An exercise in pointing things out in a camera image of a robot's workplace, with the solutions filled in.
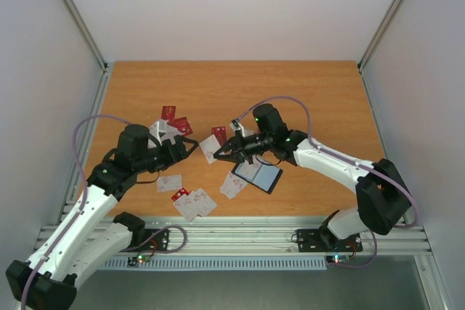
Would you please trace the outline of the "black leather card holder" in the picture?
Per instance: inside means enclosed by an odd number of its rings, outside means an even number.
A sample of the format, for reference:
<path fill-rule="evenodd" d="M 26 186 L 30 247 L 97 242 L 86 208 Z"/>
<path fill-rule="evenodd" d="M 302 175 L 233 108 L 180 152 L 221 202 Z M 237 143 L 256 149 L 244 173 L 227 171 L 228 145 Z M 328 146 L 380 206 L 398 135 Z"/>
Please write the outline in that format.
<path fill-rule="evenodd" d="M 232 173 L 268 195 L 271 195 L 283 174 L 283 170 L 266 160 L 254 158 L 253 163 L 245 161 L 236 164 Z"/>

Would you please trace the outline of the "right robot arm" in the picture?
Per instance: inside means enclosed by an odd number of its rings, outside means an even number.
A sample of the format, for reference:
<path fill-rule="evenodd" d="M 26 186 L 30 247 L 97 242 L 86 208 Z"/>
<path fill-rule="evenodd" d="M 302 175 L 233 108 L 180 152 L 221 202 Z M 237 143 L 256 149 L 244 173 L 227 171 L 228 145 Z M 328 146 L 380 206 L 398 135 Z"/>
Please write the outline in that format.
<path fill-rule="evenodd" d="M 235 134 L 214 153 L 217 160 L 253 163 L 254 157 L 271 152 L 279 161 L 316 171 L 356 196 L 354 208 L 332 213 L 320 225 L 317 240 L 332 251 L 348 237 L 365 231 L 387 235 L 412 207 L 411 194 L 394 163 L 360 160 L 318 142 L 308 133 L 287 127 L 270 103 L 252 111 L 258 132 L 246 135 L 239 120 Z"/>

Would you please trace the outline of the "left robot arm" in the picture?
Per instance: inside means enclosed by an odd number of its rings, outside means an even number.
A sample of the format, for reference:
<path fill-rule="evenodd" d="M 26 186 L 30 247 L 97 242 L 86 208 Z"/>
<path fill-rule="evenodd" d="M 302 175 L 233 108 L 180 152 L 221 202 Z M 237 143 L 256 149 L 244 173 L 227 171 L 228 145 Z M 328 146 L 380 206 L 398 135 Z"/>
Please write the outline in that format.
<path fill-rule="evenodd" d="M 145 222 L 130 213 L 119 214 L 92 242 L 88 238 L 140 174 L 165 171 L 197 147 L 197 141 L 181 135 L 161 141 L 146 126 L 126 126 L 48 240 L 27 261 L 14 260 L 8 266 L 7 281 L 22 309 L 69 309 L 81 286 L 109 258 L 142 248 Z"/>

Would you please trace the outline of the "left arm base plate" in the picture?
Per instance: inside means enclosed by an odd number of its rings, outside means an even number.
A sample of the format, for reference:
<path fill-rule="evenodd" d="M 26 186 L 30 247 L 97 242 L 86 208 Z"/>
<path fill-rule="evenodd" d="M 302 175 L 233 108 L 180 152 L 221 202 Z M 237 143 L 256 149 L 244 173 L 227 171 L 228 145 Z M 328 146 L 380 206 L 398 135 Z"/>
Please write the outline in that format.
<path fill-rule="evenodd" d="M 129 247 L 123 252 L 167 251 L 169 242 L 168 229 L 145 229 L 143 233 L 132 238 Z"/>

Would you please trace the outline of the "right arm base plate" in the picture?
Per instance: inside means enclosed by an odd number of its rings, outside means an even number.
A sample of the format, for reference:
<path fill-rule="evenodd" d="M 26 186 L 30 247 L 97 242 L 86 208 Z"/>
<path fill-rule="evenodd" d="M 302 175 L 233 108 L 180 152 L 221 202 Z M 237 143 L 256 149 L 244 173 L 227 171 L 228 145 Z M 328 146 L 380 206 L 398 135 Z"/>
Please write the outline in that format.
<path fill-rule="evenodd" d="M 349 253 L 362 252 L 363 245 L 359 234 L 339 240 L 331 233 L 322 233 L 319 229 L 297 229 L 291 241 L 297 244 L 300 253 Z"/>

